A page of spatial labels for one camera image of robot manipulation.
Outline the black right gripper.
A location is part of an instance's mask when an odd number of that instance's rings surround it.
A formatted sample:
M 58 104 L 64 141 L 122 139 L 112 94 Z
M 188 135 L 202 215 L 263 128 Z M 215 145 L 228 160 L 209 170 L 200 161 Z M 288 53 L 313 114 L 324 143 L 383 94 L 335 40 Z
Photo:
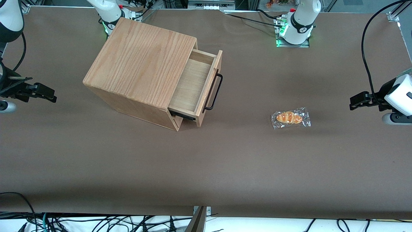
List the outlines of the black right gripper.
M 56 103 L 57 97 L 55 96 L 55 90 L 49 88 L 41 83 L 35 83 L 34 85 L 19 86 L 18 82 L 20 77 L 9 76 L 1 77 L 1 89 L 0 96 L 2 98 L 9 98 L 14 95 L 14 98 L 23 102 L 28 102 L 32 98 L 41 98 L 52 103 Z

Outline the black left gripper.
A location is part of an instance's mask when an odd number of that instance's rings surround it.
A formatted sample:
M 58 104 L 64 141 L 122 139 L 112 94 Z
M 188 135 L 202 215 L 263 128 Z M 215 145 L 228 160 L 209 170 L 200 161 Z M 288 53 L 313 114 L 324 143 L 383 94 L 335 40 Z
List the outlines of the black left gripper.
M 380 112 L 392 110 L 393 112 L 403 112 L 403 79 L 394 78 L 386 82 L 378 92 L 361 92 L 350 97 L 350 110 L 361 107 L 377 106 Z

